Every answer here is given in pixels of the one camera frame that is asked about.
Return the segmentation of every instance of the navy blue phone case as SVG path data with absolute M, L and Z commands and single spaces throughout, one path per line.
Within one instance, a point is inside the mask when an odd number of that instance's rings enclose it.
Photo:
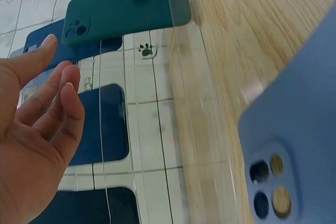
M 104 189 L 58 191 L 49 206 L 30 224 L 139 224 L 137 200 L 125 187 L 108 188 L 108 209 Z
M 47 67 L 47 69 L 51 69 L 55 68 L 64 60 L 69 60 L 75 64 L 81 59 L 93 57 L 99 55 L 100 53 L 117 51 L 122 45 L 122 38 L 116 37 L 113 39 L 103 40 L 101 42 L 101 51 L 100 41 L 83 44 L 77 47 L 69 47 L 64 45 L 61 41 L 63 26 L 64 19 L 31 32 L 26 39 L 24 52 L 37 49 L 49 34 L 55 34 L 58 39 L 58 47 L 52 62 Z
M 99 102 L 101 102 L 101 130 L 104 162 L 125 158 L 129 152 L 125 120 L 124 92 L 117 84 L 79 94 L 85 109 L 83 135 L 78 149 L 69 165 L 102 162 L 99 125 Z

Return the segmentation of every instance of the finger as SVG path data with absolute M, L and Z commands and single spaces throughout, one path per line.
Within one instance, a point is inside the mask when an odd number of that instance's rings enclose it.
M 33 80 L 46 69 L 54 57 L 56 48 L 57 38 L 50 34 L 38 49 L 1 62 L 16 75 L 22 89 L 30 80 Z
M 0 60 L 0 134 L 7 134 L 13 122 L 20 90 L 47 67 L 56 47 L 57 38 L 49 35 L 37 50 Z
M 67 82 L 72 83 L 75 90 L 78 90 L 80 80 L 79 69 L 76 65 L 68 65 L 64 68 L 59 84 L 59 91 L 65 86 Z M 64 120 L 64 109 L 61 102 L 60 92 L 56 95 L 51 106 L 47 112 L 42 115 L 33 127 L 41 134 L 41 136 L 50 141 L 55 134 L 60 130 Z
M 59 152 L 67 166 L 82 138 L 85 111 L 77 92 L 69 82 L 62 88 L 60 99 L 65 119 L 62 129 L 56 135 L 52 145 Z
M 70 61 L 63 61 L 50 74 L 48 80 L 16 111 L 15 118 L 32 126 L 49 108 L 56 96 L 64 68 L 71 65 Z

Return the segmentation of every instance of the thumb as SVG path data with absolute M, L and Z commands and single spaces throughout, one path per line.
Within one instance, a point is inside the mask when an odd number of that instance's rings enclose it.
M 48 35 L 37 50 L 0 60 L 0 137 L 7 134 L 14 120 L 20 90 L 42 73 L 51 62 L 56 48 L 56 36 Z

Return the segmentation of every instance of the white tile floor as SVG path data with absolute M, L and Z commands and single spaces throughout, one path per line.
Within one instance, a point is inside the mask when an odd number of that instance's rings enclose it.
M 70 1 L 0 0 L 0 58 L 23 48 L 32 31 L 64 18 Z M 153 46 L 152 54 L 143 57 L 146 44 Z M 79 92 L 111 83 L 126 92 L 131 151 L 121 161 L 105 162 L 104 170 L 101 163 L 68 167 L 59 189 L 129 187 L 138 197 L 142 223 L 185 224 L 185 184 L 163 46 L 160 30 L 146 31 L 126 35 L 117 52 L 78 63 Z

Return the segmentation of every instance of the fingertip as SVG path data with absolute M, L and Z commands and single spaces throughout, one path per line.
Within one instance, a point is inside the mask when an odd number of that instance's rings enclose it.
M 57 37 L 55 34 L 49 34 L 42 42 L 41 46 L 50 46 L 52 44 L 57 44 Z
M 61 103 L 66 115 L 73 119 L 84 120 L 85 111 L 73 83 L 67 82 L 61 90 Z
M 80 81 L 80 71 L 77 65 L 70 64 L 62 71 L 61 83 L 71 82 L 78 91 Z

